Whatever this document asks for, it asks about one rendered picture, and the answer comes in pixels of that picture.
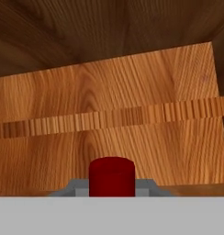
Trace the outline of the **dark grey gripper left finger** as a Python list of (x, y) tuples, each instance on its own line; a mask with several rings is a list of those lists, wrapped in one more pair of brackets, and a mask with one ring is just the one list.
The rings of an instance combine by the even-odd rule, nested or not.
[(51, 192), (50, 196), (89, 196), (89, 181), (72, 179), (64, 188)]

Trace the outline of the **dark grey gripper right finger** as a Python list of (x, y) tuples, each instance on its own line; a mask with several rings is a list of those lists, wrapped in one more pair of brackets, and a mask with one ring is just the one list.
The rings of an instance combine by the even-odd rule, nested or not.
[(171, 196), (169, 191), (161, 189), (152, 179), (135, 181), (135, 196)]

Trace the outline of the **dark red drink can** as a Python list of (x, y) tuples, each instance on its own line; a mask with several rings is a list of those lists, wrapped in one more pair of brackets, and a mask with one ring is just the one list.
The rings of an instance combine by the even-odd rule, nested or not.
[(135, 196), (135, 164), (122, 157), (104, 157), (89, 165), (89, 196)]

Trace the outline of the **wooden cabinet shelf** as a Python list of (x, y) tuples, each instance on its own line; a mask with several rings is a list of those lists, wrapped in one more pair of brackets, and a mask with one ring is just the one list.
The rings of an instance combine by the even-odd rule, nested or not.
[(224, 96), (0, 123), (0, 140), (224, 117)]

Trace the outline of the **wooden cabinet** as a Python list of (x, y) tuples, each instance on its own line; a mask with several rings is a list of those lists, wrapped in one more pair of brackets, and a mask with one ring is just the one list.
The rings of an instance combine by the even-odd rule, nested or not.
[[(224, 0), (0, 0), (0, 123), (224, 96)], [(224, 117), (0, 140), (0, 196), (104, 156), (161, 186), (224, 189)]]

